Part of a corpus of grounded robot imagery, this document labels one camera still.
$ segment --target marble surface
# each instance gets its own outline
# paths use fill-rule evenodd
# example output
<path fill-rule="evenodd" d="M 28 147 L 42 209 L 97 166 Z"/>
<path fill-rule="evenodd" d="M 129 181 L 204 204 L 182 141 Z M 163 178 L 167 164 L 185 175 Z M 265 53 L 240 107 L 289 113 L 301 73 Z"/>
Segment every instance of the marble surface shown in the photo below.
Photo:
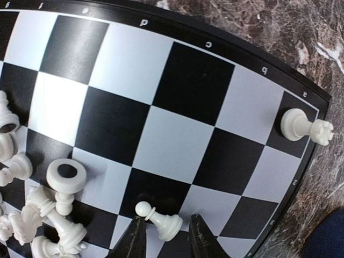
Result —
<path fill-rule="evenodd" d="M 297 258 L 307 236 L 344 204 L 344 5 L 341 0 L 138 0 L 221 28 L 261 47 L 333 96 L 336 128 L 288 212 L 255 257 Z"/>

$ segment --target dark blue object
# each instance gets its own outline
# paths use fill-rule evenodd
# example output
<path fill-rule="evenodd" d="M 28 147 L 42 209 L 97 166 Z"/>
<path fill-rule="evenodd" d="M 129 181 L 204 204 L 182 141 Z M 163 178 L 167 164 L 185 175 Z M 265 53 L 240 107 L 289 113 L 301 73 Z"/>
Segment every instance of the dark blue object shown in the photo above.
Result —
<path fill-rule="evenodd" d="M 344 258 L 344 207 L 333 211 L 308 237 L 302 258 Z"/>

